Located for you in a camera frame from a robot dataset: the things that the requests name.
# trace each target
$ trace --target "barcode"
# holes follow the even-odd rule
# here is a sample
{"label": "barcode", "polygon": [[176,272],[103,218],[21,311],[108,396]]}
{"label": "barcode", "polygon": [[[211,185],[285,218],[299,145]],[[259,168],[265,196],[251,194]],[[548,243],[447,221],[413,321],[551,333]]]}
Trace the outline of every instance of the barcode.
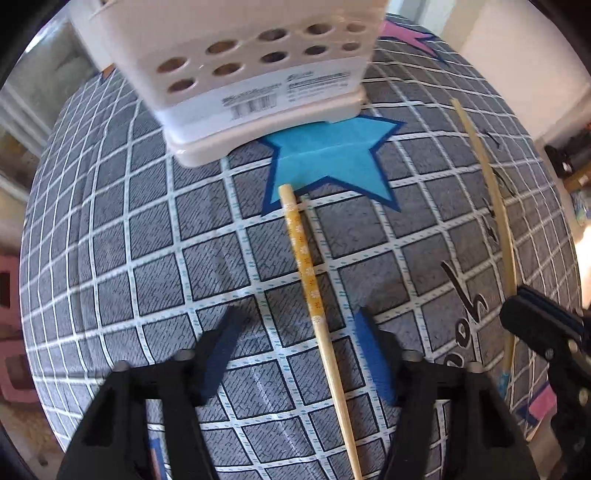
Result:
{"label": "barcode", "polygon": [[242,102],[232,107],[232,119],[243,118],[251,113],[261,112],[277,105],[277,95],[265,95],[259,98],[253,98],[247,102]]}

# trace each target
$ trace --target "pink star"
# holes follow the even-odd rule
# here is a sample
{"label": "pink star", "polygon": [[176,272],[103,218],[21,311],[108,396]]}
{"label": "pink star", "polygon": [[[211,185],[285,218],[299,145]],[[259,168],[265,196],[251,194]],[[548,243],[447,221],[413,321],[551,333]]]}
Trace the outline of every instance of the pink star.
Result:
{"label": "pink star", "polygon": [[418,48],[430,57],[440,60],[439,55],[437,55],[435,50],[425,43],[426,40],[435,38],[435,35],[432,33],[417,32],[416,30],[384,20],[382,22],[380,38],[384,37],[402,40],[403,42],[408,43],[411,47]]}

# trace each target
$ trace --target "chopstick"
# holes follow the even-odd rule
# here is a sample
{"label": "chopstick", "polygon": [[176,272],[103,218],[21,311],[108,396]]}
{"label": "chopstick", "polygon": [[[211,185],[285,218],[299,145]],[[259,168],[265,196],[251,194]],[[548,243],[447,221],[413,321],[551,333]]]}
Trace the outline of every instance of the chopstick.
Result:
{"label": "chopstick", "polygon": [[306,233],[301,223],[300,213],[298,212],[297,202],[295,200],[296,196],[291,185],[281,185],[279,187],[279,197],[285,214],[291,248],[301,275],[301,284],[304,288],[304,296],[306,297],[308,311],[310,312],[312,326],[314,327],[314,334],[318,340],[320,358],[322,359],[322,365],[324,366],[324,372],[328,380],[330,394],[335,402],[336,416],[339,421],[340,431],[343,434],[343,440],[345,441],[345,448],[349,456],[351,469],[353,470],[353,477],[355,480],[361,480],[361,466],[359,465],[349,410],[347,410],[345,392],[340,380],[339,366],[336,362],[332,341],[330,340],[329,327],[326,322],[316,274],[314,273],[314,264],[312,263],[308,249]]}
{"label": "chopstick", "polygon": [[[452,105],[456,109],[468,136],[472,143],[472,148],[476,154],[478,162],[482,167],[482,174],[488,188],[488,193],[491,196],[492,209],[495,212],[496,224],[499,231],[499,241],[501,243],[501,252],[503,256],[503,266],[505,270],[505,285],[504,294],[505,298],[511,297],[517,294],[517,275],[515,273],[515,253],[513,250],[513,240],[511,238],[511,230],[509,229],[509,217],[507,217],[507,211],[505,209],[505,203],[501,195],[499,184],[495,178],[495,173],[492,170],[490,160],[480,140],[480,137],[476,133],[476,129],[472,124],[472,121],[468,118],[466,111],[463,109],[457,98],[452,98]],[[499,381],[499,393],[504,399],[507,394],[509,386],[509,380],[511,379],[511,367],[513,366],[513,359],[515,357],[515,335],[505,331],[504,341],[504,356],[502,361],[503,371],[501,374],[501,380]]]}

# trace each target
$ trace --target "screw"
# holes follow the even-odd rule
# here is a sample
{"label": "screw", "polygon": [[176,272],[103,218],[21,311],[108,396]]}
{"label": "screw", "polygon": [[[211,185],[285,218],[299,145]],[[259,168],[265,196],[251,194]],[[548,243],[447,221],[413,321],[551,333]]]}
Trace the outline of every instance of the screw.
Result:
{"label": "screw", "polygon": [[577,353],[579,351],[579,346],[577,345],[577,342],[575,342],[573,339],[570,339],[568,343],[570,353]]}
{"label": "screw", "polygon": [[115,364],[113,365],[113,372],[125,372],[126,370],[129,370],[130,368],[131,368],[131,365],[129,363],[127,363],[127,361],[119,360],[119,361],[115,362]]}
{"label": "screw", "polygon": [[420,362],[423,358],[423,353],[418,350],[405,350],[402,352],[402,360],[407,362]]}
{"label": "screw", "polygon": [[194,356],[194,350],[179,350],[174,354],[174,359],[177,362],[184,362],[185,360],[191,360]]}
{"label": "screw", "polygon": [[466,365],[466,370],[468,370],[471,374],[481,374],[484,372],[484,367],[480,362],[468,362]]}
{"label": "screw", "polygon": [[584,407],[587,404],[587,401],[589,400],[589,390],[587,390],[586,388],[581,388],[581,390],[579,390],[579,403],[582,407]]}

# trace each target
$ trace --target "white plastic basket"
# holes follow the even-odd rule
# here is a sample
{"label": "white plastic basket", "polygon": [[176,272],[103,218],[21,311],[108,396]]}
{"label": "white plastic basket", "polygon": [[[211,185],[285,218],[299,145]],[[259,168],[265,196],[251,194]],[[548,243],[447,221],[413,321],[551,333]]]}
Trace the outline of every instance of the white plastic basket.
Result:
{"label": "white plastic basket", "polygon": [[113,0],[92,18],[197,166],[262,135],[357,115],[386,0]]}

